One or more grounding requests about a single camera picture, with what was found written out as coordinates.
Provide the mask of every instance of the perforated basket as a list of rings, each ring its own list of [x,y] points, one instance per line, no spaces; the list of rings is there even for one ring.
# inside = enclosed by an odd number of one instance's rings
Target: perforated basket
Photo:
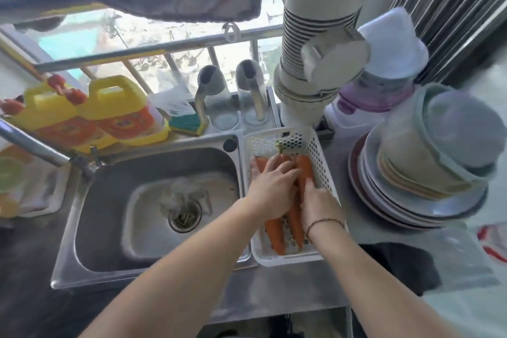
[[[308,155],[312,161],[315,185],[317,187],[327,188],[336,198],[335,184],[327,167],[324,153],[320,147],[317,134],[311,127],[301,128],[281,128],[274,130],[260,131],[244,137],[244,159],[243,174],[245,182],[245,192],[250,187],[250,159],[252,156],[264,156],[269,158],[278,153],[276,147],[280,143],[284,147],[284,153],[290,156],[298,154]],[[252,254],[254,258],[263,266],[278,266],[281,264],[295,264],[299,262],[309,262],[322,259],[314,246],[305,238],[301,251],[298,251],[290,228],[287,217],[284,216],[283,232],[285,234],[286,249],[285,255],[279,256],[271,248],[271,242],[264,228],[259,229],[251,239]]]

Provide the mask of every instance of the person's left hand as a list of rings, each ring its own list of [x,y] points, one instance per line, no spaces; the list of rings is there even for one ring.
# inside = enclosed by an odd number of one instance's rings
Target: person's left hand
[[[274,168],[278,157],[279,155],[272,156],[262,173],[255,157],[250,161],[252,182],[246,199],[263,222],[287,213],[297,193],[294,182],[301,170],[294,168],[294,162],[284,162]]]

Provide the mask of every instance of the drain strainer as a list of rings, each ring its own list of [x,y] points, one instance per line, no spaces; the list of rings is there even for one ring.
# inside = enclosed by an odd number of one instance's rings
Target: drain strainer
[[[169,217],[169,225],[176,232],[190,232],[197,227],[202,218],[202,208],[199,202],[190,200],[187,206],[177,216]]]

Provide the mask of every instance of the white plate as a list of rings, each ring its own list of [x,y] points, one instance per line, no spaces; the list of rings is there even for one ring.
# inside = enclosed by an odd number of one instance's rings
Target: white plate
[[[400,190],[387,181],[377,166],[380,148],[381,124],[375,126],[364,143],[364,164],[368,175],[378,190],[405,211],[431,218],[458,219],[472,211],[483,198],[486,188],[474,188],[443,200],[427,200]]]
[[[348,172],[350,181],[352,183],[352,187],[354,188],[355,192],[358,194],[359,198],[363,201],[365,205],[367,205],[370,210],[372,210],[375,214],[383,218],[384,220],[388,221],[389,223],[395,224],[396,226],[408,228],[411,230],[427,230],[425,227],[416,227],[412,226],[403,222],[397,221],[395,218],[393,218],[390,215],[385,214],[369,197],[366,191],[364,190],[363,186],[361,185],[361,182],[359,181],[359,174],[358,174],[358,161],[359,161],[359,154],[361,152],[361,149],[363,149],[364,141],[365,141],[366,135],[362,136],[354,145],[354,149],[352,149],[352,152],[350,153],[349,160],[348,160]]]
[[[364,166],[364,149],[359,157],[358,162],[358,173],[359,179],[364,190],[367,192],[369,198],[375,202],[375,204],[385,213],[396,218],[397,220],[407,223],[412,226],[424,227],[424,228],[435,228],[435,227],[443,227],[444,222],[441,220],[426,220],[422,217],[418,217],[408,213],[407,211],[401,209],[395,204],[391,203],[389,200],[386,200],[384,195],[378,191],[375,185],[370,180],[368,172]]]

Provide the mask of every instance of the sponge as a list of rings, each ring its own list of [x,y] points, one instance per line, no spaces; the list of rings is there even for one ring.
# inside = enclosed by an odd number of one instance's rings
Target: sponge
[[[169,128],[173,131],[191,135],[202,135],[206,125],[201,123],[197,113],[192,115],[172,116],[169,119]]]

